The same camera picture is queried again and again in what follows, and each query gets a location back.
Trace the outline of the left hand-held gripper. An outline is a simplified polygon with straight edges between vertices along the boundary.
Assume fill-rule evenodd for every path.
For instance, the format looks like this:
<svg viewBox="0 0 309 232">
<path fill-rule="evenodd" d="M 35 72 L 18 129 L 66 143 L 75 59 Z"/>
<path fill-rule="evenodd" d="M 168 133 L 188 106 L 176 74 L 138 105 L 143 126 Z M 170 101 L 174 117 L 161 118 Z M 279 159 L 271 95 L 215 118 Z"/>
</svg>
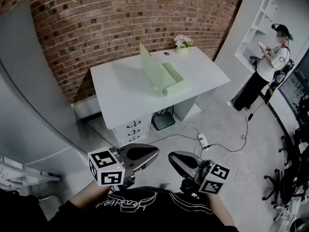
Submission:
<svg viewBox="0 0 309 232">
<path fill-rule="evenodd" d="M 103 147 L 88 153 L 89 169 L 99 186 L 124 186 L 134 173 L 148 167 L 159 149 L 148 144 L 128 144 L 121 148 Z"/>
</svg>

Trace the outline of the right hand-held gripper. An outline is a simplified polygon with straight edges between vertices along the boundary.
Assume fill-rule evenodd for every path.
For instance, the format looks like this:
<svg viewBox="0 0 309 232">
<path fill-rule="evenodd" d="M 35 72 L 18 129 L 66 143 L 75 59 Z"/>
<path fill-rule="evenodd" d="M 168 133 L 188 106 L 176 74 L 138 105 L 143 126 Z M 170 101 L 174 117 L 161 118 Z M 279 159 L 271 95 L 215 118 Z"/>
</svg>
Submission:
<svg viewBox="0 0 309 232">
<path fill-rule="evenodd" d="M 225 166 L 215 162 L 204 162 L 192 152 L 174 151 L 169 153 L 168 159 L 177 173 L 185 177 L 181 191 L 187 194 L 218 194 L 230 174 L 230 169 Z"/>
</svg>

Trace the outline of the pale green paper sheet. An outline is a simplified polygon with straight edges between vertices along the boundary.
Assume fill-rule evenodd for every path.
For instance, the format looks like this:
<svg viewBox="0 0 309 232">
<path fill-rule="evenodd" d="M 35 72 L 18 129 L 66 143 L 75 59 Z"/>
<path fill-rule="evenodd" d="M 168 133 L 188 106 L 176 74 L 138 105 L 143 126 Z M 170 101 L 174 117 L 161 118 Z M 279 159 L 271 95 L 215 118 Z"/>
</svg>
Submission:
<svg viewBox="0 0 309 232">
<path fill-rule="evenodd" d="M 140 44 L 140 66 L 154 89 L 165 97 L 191 89 L 190 80 L 181 73 L 178 65 L 159 62 L 151 56 L 143 44 Z"/>
</svg>

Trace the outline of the person's left forearm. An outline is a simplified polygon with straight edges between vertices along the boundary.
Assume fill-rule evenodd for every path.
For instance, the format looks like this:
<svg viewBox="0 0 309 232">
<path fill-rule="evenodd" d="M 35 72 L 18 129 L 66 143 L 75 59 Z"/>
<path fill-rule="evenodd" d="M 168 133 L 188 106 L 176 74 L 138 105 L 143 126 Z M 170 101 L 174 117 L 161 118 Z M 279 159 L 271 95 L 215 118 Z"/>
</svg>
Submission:
<svg viewBox="0 0 309 232">
<path fill-rule="evenodd" d="M 69 201 L 79 209 L 85 210 L 98 203 L 103 196 L 108 195 L 111 186 L 99 186 L 95 180 L 75 194 Z"/>
</svg>

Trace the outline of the person's right forearm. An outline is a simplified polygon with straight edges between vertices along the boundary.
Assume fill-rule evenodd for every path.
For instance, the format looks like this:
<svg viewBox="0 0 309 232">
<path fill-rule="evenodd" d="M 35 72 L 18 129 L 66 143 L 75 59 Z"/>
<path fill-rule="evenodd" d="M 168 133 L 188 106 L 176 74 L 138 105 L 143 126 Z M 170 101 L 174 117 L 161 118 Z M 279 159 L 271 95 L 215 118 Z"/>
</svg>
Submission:
<svg viewBox="0 0 309 232">
<path fill-rule="evenodd" d="M 219 220 L 225 226 L 235 226 L 235 223 L 234 223 L 230 213 L 228 212 L 228 210 L 224 206 L 220 197 L 218 195 L 215 195 L 215 194 L 206 194 L 206 197 L 208 199 L 210 209 L 219 218 Z"/>
</svg>

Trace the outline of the white power strip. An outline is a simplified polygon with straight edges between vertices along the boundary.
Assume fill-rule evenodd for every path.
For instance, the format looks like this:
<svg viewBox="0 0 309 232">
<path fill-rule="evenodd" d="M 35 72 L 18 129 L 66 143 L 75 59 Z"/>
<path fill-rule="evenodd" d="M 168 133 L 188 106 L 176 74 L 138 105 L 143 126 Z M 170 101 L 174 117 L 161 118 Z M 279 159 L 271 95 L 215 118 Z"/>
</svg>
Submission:
<svg viewBox="0 0 309 232">
<path fill-rule="evenodd" d="M 203 134 L 203 133 L 199 134 L 197 136 L 197 139 L 198 139 L 198 141 L 200 143 L 200 146 L 201 146 L 202 150 L 207 150 L 209 143 L 208 143 L 208 141 L 206 139 L 205 134 Z"/>
</svg>

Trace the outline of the black router with antennas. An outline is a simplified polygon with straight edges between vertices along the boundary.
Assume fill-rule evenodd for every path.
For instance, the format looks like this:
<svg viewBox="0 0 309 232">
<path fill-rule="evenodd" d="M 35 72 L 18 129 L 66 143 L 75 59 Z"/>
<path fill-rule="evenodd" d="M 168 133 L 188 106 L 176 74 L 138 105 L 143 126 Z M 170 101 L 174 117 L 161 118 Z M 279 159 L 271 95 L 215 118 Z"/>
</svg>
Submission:
<svg viewBox="0 0 309 232">
<path fill-rule="evenodd" d="M 157 131 L 168 128 L 176 123 L 174 117 L 174 106 L 162 109 L 159 112 L 155 112 L 152 116 L 152 124 Z"/>
</svg>

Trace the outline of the person's black printed shirt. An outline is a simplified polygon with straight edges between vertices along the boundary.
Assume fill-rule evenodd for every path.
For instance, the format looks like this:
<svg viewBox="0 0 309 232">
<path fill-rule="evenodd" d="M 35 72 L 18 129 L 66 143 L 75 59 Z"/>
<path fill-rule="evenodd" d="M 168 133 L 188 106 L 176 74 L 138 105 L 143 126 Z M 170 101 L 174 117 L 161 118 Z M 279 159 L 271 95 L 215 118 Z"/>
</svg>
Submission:
<svg viewBox="0 0 309 232">
<path fill-rule="evenodd" d="M 47 219 L 33 196 L 0 189 L 0 232 L 239 232 L 204 198 L 152 187 L 109 192 L 82 210 L 70 201 Z"/>
</svg>

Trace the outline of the white desk with drawers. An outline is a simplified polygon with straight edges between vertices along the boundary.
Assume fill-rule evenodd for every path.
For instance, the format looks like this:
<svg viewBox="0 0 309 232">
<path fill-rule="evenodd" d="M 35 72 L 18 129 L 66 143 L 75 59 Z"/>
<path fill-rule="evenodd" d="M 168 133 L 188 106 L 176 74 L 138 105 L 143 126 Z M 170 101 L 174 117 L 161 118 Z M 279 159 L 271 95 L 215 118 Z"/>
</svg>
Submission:
<svg viewBox="0 0 309 232">
<path fill-rule="evenodd" d="M 218 87 L 228 83 L 227 75 L 200 49 L 190 47 L 187 55 L 179 55 L 176 50 L 152 52 L 159 62 L 178 65 L 191 82 L 191 89 L 165 97 L 154 89 L 140 66 L 140 56 L 132 56 L 91 68 L 95 92 L 105 121 L 120 146 L 138 142 L 147 137 L 152 116 L 155 112 L 174 106 L 174 113 L 180 121 L 200 112 L 208 103 Z M 127 130 L 114 128 L 127 122 L 148 116 L 147 128 L 128 136 Z M 130 142 L 133 136 L 139 139 Z"/>
</svg>

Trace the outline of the black office chair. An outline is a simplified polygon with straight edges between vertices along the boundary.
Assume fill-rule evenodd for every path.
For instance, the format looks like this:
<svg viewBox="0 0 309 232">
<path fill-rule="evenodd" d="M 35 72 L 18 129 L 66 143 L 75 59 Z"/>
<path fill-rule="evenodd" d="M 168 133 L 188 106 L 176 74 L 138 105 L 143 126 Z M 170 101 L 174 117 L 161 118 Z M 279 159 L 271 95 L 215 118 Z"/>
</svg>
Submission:
<svg viewBox="0 0 309 232">
<path fill-rule="evenodd" d="M 279 149 L 279 152 L 285 151 L 287 157 L 284 166 L 287 166 L 289 161 L 292 164 L 303 160 L 309 161 L 309 127 L 298 128 L 293 135 L 294 141 L 289 135 L 283 135 L 281 139 L 284 140 L 285 147 Z"/>
<path fill-rule="evenodd" d="M 262 201 L 268 200 L 272 195 L 275 195 L 274 200 L 271 204 L 275 208 L 278 208 L 277 204 L 278 196 L 280 196 L 281 203 L 284 207 L 287 207 L 290 200 L 293 197 L 304 197 L 309 189 L 309 167 L 300 164 L 299 166 L 291 165 L 287 169 L 280 171 L 279 169 L 274 170 L 275 178 L 269 175 L 265 175 L 264 179 L 269 180 L 272 185 L 272 191 L 262 197 Z"/>
</svg>

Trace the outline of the white flowers in cream pot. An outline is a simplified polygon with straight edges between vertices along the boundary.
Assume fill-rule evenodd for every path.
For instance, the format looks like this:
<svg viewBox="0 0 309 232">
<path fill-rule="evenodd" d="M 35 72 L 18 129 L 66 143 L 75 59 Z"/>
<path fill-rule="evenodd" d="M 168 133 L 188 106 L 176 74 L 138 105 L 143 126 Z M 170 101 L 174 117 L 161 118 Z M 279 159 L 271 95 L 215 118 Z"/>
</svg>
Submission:
<svg viewBox="0 0 309 232">
<path fill-rule="evenodd" d="M 176 52 L 179 55 L 187 55 L 188 48 L 193 45 L 193 40 L 190 37 L 178 34 L 174 39 Z"/>
</svg>

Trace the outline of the dark framed window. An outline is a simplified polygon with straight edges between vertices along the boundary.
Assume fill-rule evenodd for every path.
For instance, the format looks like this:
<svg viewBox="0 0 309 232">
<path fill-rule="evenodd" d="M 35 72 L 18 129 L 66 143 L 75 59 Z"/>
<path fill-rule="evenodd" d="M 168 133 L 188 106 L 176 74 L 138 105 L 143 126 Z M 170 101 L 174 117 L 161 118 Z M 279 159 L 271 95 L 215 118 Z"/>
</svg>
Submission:
<svg viewBox="0 0 309 232">
<path fill-rule="evenodd" d="M 309 125 L 309 53 L 285 79 L 280 92 L 292 109 L 300 127 Z"/>
</svg>

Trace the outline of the white shelf unit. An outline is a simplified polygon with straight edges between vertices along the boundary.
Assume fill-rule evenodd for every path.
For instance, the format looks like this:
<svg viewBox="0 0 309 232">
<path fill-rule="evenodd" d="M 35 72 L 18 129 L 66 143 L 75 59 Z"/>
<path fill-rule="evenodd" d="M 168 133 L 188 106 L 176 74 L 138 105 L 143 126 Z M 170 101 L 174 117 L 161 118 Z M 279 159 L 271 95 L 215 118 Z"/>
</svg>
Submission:
<svg viewBox="0 0 309 232">
<path fill-rule="evenodd" d="M 232 106 L 234 98 L 255 72 L 251 56 L 260 56 L 258 41 L 265 41 L 278 13 L 274 0 L 242 0 L 234 23 L 218 53 L 215 64 L 229 77 L 217 96 Z"/>
</svg>

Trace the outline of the white metal rail frame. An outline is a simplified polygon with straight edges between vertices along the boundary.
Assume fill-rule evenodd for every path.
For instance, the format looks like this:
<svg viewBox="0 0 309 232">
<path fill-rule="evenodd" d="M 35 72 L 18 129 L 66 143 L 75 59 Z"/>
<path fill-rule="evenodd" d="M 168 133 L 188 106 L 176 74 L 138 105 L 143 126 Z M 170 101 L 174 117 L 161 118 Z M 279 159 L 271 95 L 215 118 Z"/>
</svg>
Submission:
<svg viewBox="0 0 309 232">
<path fill-rule="evenodd" d="M 20 189 L 49 181 L 60 181 L 54 174 L 33 169 L 0 154 L 0 188 Z"/>
</svg>

